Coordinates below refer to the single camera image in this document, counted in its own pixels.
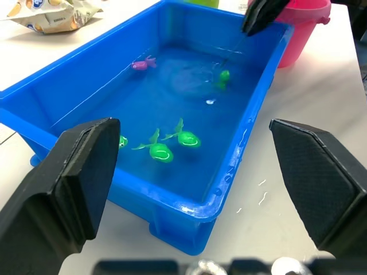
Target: pink bucket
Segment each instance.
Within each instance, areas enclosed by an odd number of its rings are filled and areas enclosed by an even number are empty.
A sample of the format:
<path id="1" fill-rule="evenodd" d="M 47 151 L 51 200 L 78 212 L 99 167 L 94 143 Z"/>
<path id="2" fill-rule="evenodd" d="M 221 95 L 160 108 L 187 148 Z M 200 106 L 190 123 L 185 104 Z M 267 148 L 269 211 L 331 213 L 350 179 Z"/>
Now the pink bucket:
<path id="1" fill-rule="evenodd" d="M 330 22 L 330 0 L 291 0 L 276 21 L 294 25 L 294 34 L 280 61 L 279 68 L 292 65 L 306 46 L 316 24 Z"/>

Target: green toy fish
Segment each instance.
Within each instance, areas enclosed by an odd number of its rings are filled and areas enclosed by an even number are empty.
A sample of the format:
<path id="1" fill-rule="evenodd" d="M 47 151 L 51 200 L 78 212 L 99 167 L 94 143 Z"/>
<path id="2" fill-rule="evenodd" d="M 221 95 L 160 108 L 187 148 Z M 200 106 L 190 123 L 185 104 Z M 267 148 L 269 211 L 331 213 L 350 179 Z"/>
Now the green toy fish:
<path id="1" fill-rule="evenodd" d="M 127 138 L 124 137 L 124 136 L 120 136 L 119 149 L 121 149 L 122 147 L 126 146 L 127 143 L 128 143 Z"/>
<path id="2" fill-rule="evenodd" d="M 182 130 L 183 127 L 184 127 L 184 120 L 181 118 L 179 119 L 179 122 L 174 129 L 175 133 L 172 135 L 166 135 L 166 137 L 162 140 L 167 140 L 167 139 L 177 136 L 178 143 L 180 145 L 187 146 L 187 147 L 194 147 L 194 148 L 199 147 L 201 145 L 200 139 L 191 132 L 183 131 Z"/>
<path id="3" fill-rule="evenodd" d="M 164 163 L 172 162 L 173 153 L 167 147 L 167 145 L 162 144 L 162 143 L 157 143 L 158 138 L 159 138 L 159 129 L 157 129 L 155 133 L 153 134 L 153 136 L 149 138 L 149 141 L 151 142 L 151 144 L 148 144 L 148 145 L 140 144 L 139 147 L 134 148 L 133 150 L 149 148 L 149 154 L 153 159 L 158 160 L 160 162 L 164 162 Z"/>
<path id="4" fill-rule="evenodd" d="M 225 90 L 230 79 L 231 75 L 229 74 L 229 70 L 222 71 L 219 75 L 218 87 Z"/>

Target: metal screw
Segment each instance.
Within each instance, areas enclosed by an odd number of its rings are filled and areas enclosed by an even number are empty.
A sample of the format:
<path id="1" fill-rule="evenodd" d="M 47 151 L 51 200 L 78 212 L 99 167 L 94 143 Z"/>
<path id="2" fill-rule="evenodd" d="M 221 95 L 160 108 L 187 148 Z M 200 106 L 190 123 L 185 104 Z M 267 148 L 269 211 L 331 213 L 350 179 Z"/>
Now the metal screw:
<path id="1" fill-rule="evenodd" d="M 313 275 L 301 262 L 293 258 L 282 257 L 277 259 L 271 267 L 272 275 Z"/>
<path id="2" fill-rule="evenodd" d="M 227 272 L 220 265 L 213 261 L 200 260 L 192 263 L 186 270 L 185 275 L 227 275 Z"/>

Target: snack bag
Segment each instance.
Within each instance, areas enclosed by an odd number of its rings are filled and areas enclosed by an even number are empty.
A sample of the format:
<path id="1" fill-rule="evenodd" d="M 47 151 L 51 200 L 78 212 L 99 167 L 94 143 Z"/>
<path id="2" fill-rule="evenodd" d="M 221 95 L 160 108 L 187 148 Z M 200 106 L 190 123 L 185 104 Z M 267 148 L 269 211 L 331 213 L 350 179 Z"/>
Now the snack bag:
<path id="1" fill-rule="evenodd" d="M 92 0 L 17 0 L 6 18 L 39 33 L 58 33 L 84 26 L 100 11 Z"/>

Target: blue plastic tub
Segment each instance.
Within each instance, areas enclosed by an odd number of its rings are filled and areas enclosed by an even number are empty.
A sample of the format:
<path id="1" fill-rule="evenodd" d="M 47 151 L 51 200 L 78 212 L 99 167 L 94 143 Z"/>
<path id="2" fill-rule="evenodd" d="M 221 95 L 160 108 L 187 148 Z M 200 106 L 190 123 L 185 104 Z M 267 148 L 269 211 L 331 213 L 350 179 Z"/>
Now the blue plastic tub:
<path id="1" fill-rule="evenodd" d="M 153 235 L 199 254 L 292 35 L 291 27 L 274 23 L 244 38 L 242 21 L 238 14 L 160 2 L 3 91 L 1 121 L 42 160 L 65 129 L 120 119 L 129 141 L 119 151 L 109 200 L 147 220 Z M 157 68 L 131 69 L 150 54 Z M 220 68 L 224 57 L 229 61 Z M 224 91 L 216 86 L 222 69 L 231 73 Z M 131 150 L 149 143 L 156 128 L 162 137 L 173 133 L 180 118 L 201 147 L 165 141 L 171 163 L 153 160 L 148 149 Z"/>

